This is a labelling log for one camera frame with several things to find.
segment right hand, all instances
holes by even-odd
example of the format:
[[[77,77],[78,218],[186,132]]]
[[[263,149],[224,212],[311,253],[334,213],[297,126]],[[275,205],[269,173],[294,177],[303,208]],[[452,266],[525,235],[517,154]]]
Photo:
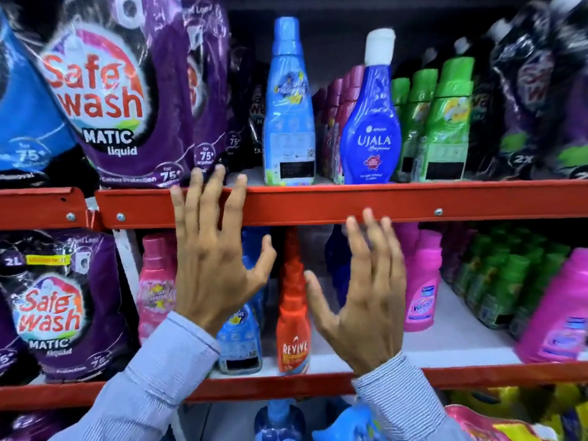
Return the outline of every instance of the right hand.
[[[406,270],[401,246],[390,218],[382,226],[371,209],[364,209],[370,251],[354,217],[346,222],[351,248],[351,278],[345,306],[338,315],[319,281],[305,272],[306,294],[319,333],[357,376],[375,370],[402,348]]]

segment light blue sleeve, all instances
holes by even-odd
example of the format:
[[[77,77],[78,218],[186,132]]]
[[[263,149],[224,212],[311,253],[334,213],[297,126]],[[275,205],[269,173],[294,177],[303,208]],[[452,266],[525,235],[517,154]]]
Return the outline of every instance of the light blue sleeve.
[[[213,337],[171,312],[90,411],[49,441],[159,441],[218,355]]]
[[[472,441],[404,353],[353,381],[389,441]]]

